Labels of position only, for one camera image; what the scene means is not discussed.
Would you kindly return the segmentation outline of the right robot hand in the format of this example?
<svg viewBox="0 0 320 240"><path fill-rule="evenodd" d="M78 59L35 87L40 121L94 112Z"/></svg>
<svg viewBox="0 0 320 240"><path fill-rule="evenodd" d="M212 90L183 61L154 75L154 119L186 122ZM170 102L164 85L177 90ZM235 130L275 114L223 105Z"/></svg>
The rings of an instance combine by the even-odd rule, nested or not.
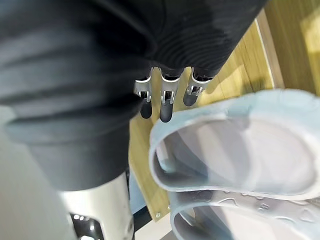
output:
<svg viewBox="0 0 320 240"><path fill-rule="evenodd" d="M3 0L0 237L75 240L60 195L127 188L136 80L217 74L264 0Z"/></svg>

